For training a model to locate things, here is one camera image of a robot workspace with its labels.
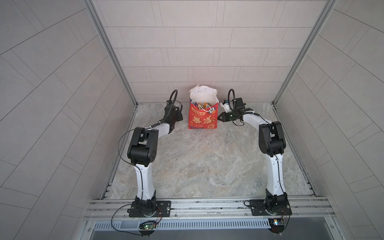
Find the red paper gift bag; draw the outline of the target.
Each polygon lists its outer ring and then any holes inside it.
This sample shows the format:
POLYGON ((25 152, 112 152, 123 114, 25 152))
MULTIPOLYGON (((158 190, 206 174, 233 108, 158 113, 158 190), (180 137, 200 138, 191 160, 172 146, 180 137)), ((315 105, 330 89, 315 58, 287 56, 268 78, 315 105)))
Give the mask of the red paper gift bag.
POLYGON ((216 129, 218 110, 217 90, 195 86, 190 90, 189 129, 216 129))

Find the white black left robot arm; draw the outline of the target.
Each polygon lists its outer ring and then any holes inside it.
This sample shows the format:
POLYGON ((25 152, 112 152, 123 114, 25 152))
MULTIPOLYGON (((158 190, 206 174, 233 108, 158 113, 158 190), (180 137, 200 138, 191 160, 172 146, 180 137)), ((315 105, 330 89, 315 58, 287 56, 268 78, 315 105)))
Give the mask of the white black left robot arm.
POLYGON ((131 218, 152 217, 157 212, 152 167, 157 155, 158 139, 170 134, 175 123, 183 120, 182 109, 182 106, 168 104, 163 119, 148 128, 137 127, 133 131, 127 157, 136 168, 138 193, 128 211, 131 218))

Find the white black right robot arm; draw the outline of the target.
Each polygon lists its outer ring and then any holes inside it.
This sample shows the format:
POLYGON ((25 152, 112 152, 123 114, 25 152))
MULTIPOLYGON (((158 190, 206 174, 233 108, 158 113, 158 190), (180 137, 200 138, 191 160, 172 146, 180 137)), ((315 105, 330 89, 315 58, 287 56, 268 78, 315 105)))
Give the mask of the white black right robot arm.
POLYGON ((218 116, 218 120, 222 122, 241 120, 258 129, 259 148, 266 157, 268 175, 266 198, 264 201, 246 201, 245 206, 251 208, 254 216, 292 215, 283 181, 283 153, 287 145, 282 124, 266 120, 251 108, 247 108, 242 98, 233 100, 233 104, 231 107, 229 101, 221 102, 225 111, 218 116))

